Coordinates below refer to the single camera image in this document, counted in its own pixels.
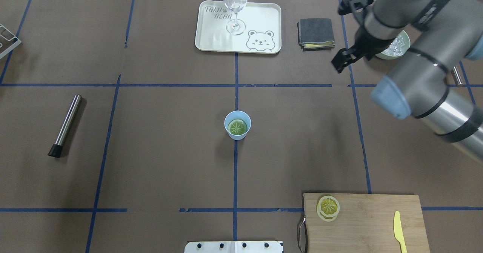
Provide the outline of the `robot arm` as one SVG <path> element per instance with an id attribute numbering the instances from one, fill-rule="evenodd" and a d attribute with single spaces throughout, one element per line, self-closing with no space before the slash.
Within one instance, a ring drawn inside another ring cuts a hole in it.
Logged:
<path id="1" fill-rule="evenodd" d="M 353 14 L 359 24 L 354 45 L 340 49 L 331 61 L 338 73 L 361 58 L 371 60 L 406 26 L 420 31 L 371 99 L 398 119 L 419 119 L 441 140 L 482 162 L 482 109 L 445 84 L 461 59 L 482 59 L 482 3 L 341 0 L 338 14 Z"/>

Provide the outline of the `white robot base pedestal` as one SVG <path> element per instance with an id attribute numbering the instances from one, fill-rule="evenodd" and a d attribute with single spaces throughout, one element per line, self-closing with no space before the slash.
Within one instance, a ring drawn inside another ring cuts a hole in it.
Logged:
<path id="1" fill-rule="evenodd" d="M 192 241 L 185 253 L 283 253 L 281 241 Z"/>

